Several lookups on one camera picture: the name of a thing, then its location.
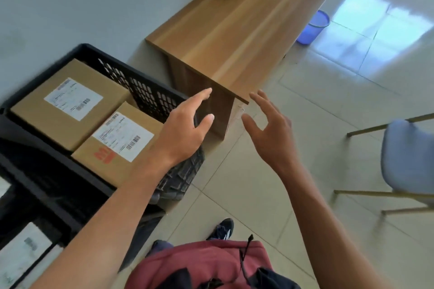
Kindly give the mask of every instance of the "wooden tabletop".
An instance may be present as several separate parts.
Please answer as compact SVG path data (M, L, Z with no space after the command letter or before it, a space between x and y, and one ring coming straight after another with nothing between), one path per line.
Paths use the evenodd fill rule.
M248 103L324 0L193 0L146 41Z

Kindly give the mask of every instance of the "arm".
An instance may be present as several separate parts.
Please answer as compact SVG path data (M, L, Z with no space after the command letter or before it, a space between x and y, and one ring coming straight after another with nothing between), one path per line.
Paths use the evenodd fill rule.
M258 154L279 175L291 200L317 281L323 289L379 289L388 285L357 250L299 161L291 122L264 92L251 93L268 120L260 130L243 114Z
M195 128L193 117L205 89L170 113L163 129L131 177L106 201L31 289L109 288L130 246L138 222L160 179L192 156L214 120Z

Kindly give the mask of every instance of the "plastic wastebasket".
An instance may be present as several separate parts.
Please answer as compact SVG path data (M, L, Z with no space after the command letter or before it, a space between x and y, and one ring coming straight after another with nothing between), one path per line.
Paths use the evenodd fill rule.
M303 29L297 41L302 45L309 45L330 24L330 18L323 11L317 11L309 24Z

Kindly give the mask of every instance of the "black sneaker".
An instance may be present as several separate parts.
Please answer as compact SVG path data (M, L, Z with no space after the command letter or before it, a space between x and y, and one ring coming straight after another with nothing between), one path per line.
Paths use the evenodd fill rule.
M234 221L232 218L224 219L208 237L207 240L229 240L234 232Z

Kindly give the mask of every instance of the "table leg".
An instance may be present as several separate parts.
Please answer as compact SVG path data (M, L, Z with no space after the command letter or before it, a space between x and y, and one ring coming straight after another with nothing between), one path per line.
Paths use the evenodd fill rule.
M230 119L234 117L231 117L231 113L233 110L237 111L237 108L234 108L235 97L213 80L189 69L178 59L171 56L168 58L175 89L187 96L193 96L205 88L213 89L209 99L202 102L197 117L200 122L207 114L214 114L214 123L210 131L224 139Z

